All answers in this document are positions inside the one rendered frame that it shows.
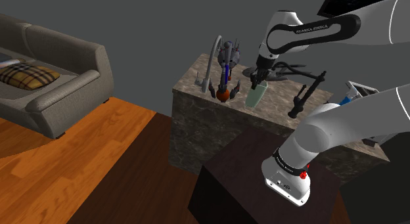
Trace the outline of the white and blue box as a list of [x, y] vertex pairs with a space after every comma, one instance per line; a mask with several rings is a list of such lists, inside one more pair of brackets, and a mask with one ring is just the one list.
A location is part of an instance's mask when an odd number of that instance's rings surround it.
[[352, 81], [348, 81], [346, 85], [348, 86], [349, 91], [345, 94], [345, 97], [343, 98], [343, 100], [338, 103], [339, 105], [347, 104], [356, 99], [360, 99], [362, 97], [373, 95], [379, 92], [378, 89], [368, 87], [366, 85], [362, 85], [360, 83], [356, 83]]

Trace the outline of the marble kitchen counter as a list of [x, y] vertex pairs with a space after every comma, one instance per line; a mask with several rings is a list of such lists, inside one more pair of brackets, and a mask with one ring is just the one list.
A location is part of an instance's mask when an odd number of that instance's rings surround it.
[[[220, 102], [210, 93], [202, 93], [194, 84], [197, 72], [202, 81], [208, 65], [208, 54], [201, 54], [173, 87], [171, 135], [168, 161], [171, 165], [199, 173], [202, 164], [218, 153], [237, 135], [249, 127], [259, 127], [288, 137], [299, 122], [313, 109], [325, 103], [331, 93], [317, 89], [304, 105], [297, 118], [288, 117], [294, 106], [293, 98], [302, 88], [301, 83], [290, 80], [268, 83], [262, 99], [254, 108], [245, 105], [251, 87], [250, 79], [242, 74], [245, 66], [233, 71], [232, 89], [240, 80], [240, 91], [234, 99]], [[212, 84], [220, 81], [221, 68], [213, 58], [210, 70]]]

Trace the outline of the pale green cup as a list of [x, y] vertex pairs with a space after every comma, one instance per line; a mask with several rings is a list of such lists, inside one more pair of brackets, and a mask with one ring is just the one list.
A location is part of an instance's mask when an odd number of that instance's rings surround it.
[[245, 105], [248, 107], [256, 107], [260, 100], [262, 99], [265, 91], [268, 88], [268, 84], [266, 81], [261, 82], [258, 84], [255, 89], [250, 89], [245, 101]]

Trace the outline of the grey robot toy figure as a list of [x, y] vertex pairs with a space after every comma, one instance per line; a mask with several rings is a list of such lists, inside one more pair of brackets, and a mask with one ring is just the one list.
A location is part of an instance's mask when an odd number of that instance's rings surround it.
[[240, 90], [240, 80], [232, 90], [228, 90], [227, 84], [232, 78], [232, 70], [239, 63], [240, 51], [239, 45], [233, 44], [231, 41], [224, 42], [222, 39], [221, 49], [218, 50], [217, 62], [221, 67], [221, 77], [217, 89], [212, 85], [212, 79], [210, 78], [210, 84], [208, 89], [212, 98], [218, 99], [220, 102], [226, 102], [229, 99], [233, 99]]

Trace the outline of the grey curved tap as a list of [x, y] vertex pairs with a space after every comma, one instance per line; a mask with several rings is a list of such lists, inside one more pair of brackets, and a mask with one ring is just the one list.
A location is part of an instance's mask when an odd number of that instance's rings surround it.
[[210, 84], [210, 70], [211, 70], [211, 67], [212, 67], [212, 61], [213, 61], [213, 58], [215, 56], [215, 53], [218, 50], [221, 49], [221, 42], [222, 42], [222, 36], [218, 35], [215, 38], [214, 44], [212, 46], [212, 50], [211, 50], [211, 53], [210, 53], [210, 56], [209, 56], [209, 59], [208, 59], [206, 74], [205, 74], [205, 77], [202, 81], [199, 80], [199, 72], [197, 72], [194, 84], [200, 87], [200, 91], [202, 93], [206, 93], [207, 90], [208, 90], [208, 86]]

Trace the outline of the dark robot stand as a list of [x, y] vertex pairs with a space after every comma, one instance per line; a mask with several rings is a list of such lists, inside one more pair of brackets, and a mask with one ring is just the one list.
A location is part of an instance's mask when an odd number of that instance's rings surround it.
[[262, 162], [283, 142], [252, 128], [207, 161], [188, 205], [198, 224], [350, 224], [337, 213], [340, 180], [319, 162], [310, 164], [311, 194], [301, 207], [265, 185]]

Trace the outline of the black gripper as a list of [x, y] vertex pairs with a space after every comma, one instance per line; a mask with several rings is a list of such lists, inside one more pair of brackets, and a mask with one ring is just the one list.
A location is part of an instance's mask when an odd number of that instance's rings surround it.
[[257, 85], [259, 85], [262, 81], [266, 79], [266, 77], [269, 75], [269, 70], [272, 69], [275, 61], [275, 58], [265, 58], [261, 55], [258, 56], [258, 59], [256, 61], [257, 72], [252, 72], [250, 74], [252, 90], [254, 90]]

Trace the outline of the grey sofa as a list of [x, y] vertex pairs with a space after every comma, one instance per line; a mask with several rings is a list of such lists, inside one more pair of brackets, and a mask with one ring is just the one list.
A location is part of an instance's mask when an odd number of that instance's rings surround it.
[[104, 46], [0, 14], [0, 56], [60, 74], [36, 90], [0, 82], [0, 118], [57, 139], [113, 94]]

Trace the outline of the black tap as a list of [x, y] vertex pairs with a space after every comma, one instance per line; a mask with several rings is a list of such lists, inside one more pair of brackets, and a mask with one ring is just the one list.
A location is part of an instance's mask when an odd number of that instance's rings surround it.
[[307, 87], [307, 85], [303, 85], [298, 94], [294, 97], [293, 103], [294, 107], [290, 112], [288, 112], [288, 116], [292, 119], [297, 118], [297, 115], [301, 113], [304, 110], [304, 105], [306, 101], [309, 99], [309, 97], [313, 94], [313, 92], [316, 90], [317, 86], [325, 80], [325, 75], [326, 71], [323, 71], [320, 75], [314, 76], [311, 73], [306, 73], [306, 72], [301, 72], [298, 70], [292, 70], [293, 73], [297, 73], [303, 76], [306, 76], [308, 78], [314, 79], [315, 81], [313, 84], [309, 87], [309, 89], [305, 92], [304, 96], [300, 98], [300, 95], [304, 91], [304, 89]]

